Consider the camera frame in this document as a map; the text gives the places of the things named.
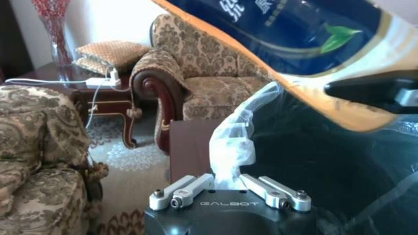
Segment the plastic bag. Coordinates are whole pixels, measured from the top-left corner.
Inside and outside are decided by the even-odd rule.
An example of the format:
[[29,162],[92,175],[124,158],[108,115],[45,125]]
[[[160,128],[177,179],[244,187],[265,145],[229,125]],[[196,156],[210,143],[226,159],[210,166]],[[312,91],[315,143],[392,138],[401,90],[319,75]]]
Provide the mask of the plastic bag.
[[216,175],[216,189],[244,188],[238,166],[254,163],[252,113],[282,92],[277,83],[268,83],[234,109],[213,131],[208,142],[209,166]]
[[[418,117],[352,132],[272,87],[242,103],[213,133],[216,187],[241,189],[240,173],[265,175],[311,196],[319,234],[416,234]],[[232,120],[245,127],[238,134]],[[224,162],[233,171],[221,168]]]

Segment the carpet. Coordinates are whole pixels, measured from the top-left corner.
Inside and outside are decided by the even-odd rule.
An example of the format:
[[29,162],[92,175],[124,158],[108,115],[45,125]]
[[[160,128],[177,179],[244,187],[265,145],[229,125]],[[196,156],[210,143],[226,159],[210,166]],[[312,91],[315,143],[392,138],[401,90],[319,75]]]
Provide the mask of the carpet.
[[121,116],[96,116],[88,129],[89,153],[109,166],[102,184],[102,213],[89,225],[97,235],[144,234],[144,209],[156,188],[169,184],[169,158],[153,143],[156,113],[144,111],[133,126],[138,147],[122,145]]

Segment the cushion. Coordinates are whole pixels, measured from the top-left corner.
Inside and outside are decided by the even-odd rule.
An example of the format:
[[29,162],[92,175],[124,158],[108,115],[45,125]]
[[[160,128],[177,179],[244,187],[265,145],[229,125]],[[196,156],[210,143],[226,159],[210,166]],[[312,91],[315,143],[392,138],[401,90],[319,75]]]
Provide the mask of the cushion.
[[106,67],[124,72],[133,67],[148,50],[149,47],[124,41],[90,43],[75,48],[82,58],[74,64],[102,75],[105,75]]
[[39,111],[0,116],[0,161],[26,163],[39,167],[45,114]]
[[42,164],[85,165],[89,140],[69,98],[41,87],[0,86],[0,116],[31,110],[41,110],[46,120]]
[[78,172],[71,169],[41,170],[14,193],[11,211],[0,218],[0,234],[77,234],[73,231],[82,219],[85,202]]
[[0,217],[10,210],[14,189],[39,167],[43,131],[42,112],[0,116]]
[[75,61],[71,62],[75,66],[83,68],[88,71],[92,71],[94,73],[98,73],[101,75],[105,75],[105,69],[106,69],[106,74],[112,71],[112,68],[108,67],[104,63],[94,61],[86,57],[81,57]]
[[0,161],[0,218],[7,213],[13,205],[13,192],[30,175],[25,163]]
[[184,78],[236,76],[236,53],[177,16],[164,14],[152,25],[152,45],[173,56]]
[[182,105],[182,119],[225,118],[266,84],[257,77],[193,77],[185,80],[192,95]]

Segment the patterned sofa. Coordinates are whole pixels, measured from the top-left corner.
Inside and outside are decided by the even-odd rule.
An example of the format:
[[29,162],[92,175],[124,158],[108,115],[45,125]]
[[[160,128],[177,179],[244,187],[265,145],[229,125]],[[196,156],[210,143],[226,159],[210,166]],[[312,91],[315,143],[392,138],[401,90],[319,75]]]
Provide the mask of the patterned sofa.
[[172,120],[226,117],[270,79],[242,55],[170,14],[156,17],[149,36],[153,48],[130,75],[132,97],[157,97],[154,140],[168,152]]
[[0,87],[0,235],[85,234],[106,174],[88,164],[88,144],[65,95]]

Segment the white wall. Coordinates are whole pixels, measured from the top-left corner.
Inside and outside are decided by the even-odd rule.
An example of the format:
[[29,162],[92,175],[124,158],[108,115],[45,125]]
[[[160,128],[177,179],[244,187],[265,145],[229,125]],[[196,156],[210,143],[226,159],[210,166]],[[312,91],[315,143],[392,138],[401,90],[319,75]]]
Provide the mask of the white wall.
[[[30,0],[9,0],[22,31],[29,56],[37,68],[51,61],[46,32]],[[375,0],[407,21],[418,24],[418,0]],[[71,0],[66,10],[69,50],[105,40],[149,44],[149,25],[164,10],[150,0]]]

